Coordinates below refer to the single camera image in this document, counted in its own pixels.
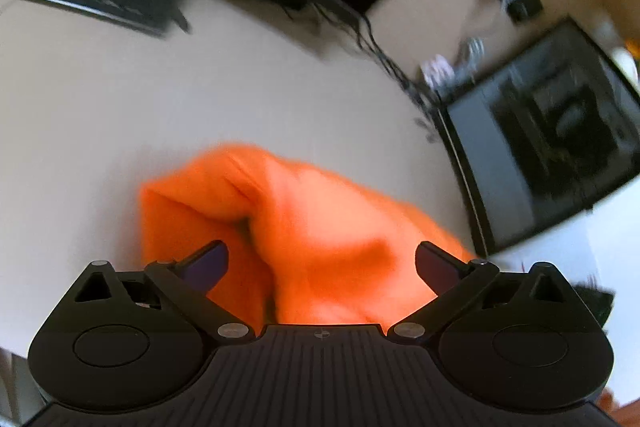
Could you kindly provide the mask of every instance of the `circular pad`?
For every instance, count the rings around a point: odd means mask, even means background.
[[[526,367],[544,367],[561,360],[568,346],[556,331],[533,324],[520,324],[496,333],[494,349],[508,362]]]
[[[149,337],[137,328],[122,325],[98,326],[85,331],[74,346],[76,357],[95,367],[117,367],[145,354]]]

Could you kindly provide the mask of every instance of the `orange towel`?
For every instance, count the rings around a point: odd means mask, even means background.
[[[435,296],[415,270],[420,241],[472,258],[414,206],[253,146],[207,152],[141,200],[145,264],[221,239],[229,268],[208,296],[257,332],[273,305],[279,323],[386,331]]]

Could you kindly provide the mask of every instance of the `triangular cutout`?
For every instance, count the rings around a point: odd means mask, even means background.
[[[564,302],[560,288],[548,275],[540,276],[531,296],[538,301]]]
[[[111,297],[109,285],[101,273],[92,273],[76,297],[76,302],[98,301]]]

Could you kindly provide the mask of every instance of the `metal screw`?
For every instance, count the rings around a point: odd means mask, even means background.
[[[396,335],[400,335],[406,339],[417,339],[424,335],[424,327],[415,322],[403,322],[398,324],[394,331]]]
[[[249,332],[244,324],[229,322],[218,328],[218,334],[226,339],[241,339]]]

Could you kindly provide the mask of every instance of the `black cable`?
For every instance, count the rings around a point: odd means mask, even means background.
[[[345,33],[347,33],[352,38],[355,38],[357,47],[369,55],[369,57],[373,58],[382,69],[385,71],[388,76],[394,79],[401,87],[402,91],[411,99],[411,101],[416,105],[423,115],[433,123],[433,117],[426,103],[424,102],[422,95],[418,91],[415,84],[409,79],[409,77],[404,73],[402,68],[394,61],[391,57],[389,57],[383,49],[380,47],[375,37],[373,36],[373,27],[371,25],[371,21],[367,16],[362,16],[362,21],[367,29],[367,34],[363,35],[360,28],[354,28],[350,25],[347,25],[341,21],[337,21],[329,17],[329,15],[322,9],[322,7],[318,6],[318,4],[314,4],[314,7],[318,11],[318,13],[325,19],[329,24],[338,29],[341,29]]]
[[[287,8],[286,6],[284,6],[284,4],[278,4],[278,6],[280,6],[280,8],[282,8],[282,11],[284,13],[286,13],[287,17],[289,18],[290,21],[294,21],[295,19],[293,18],[293,16],[291,15],[291,13],[289,12],[289,8]]]

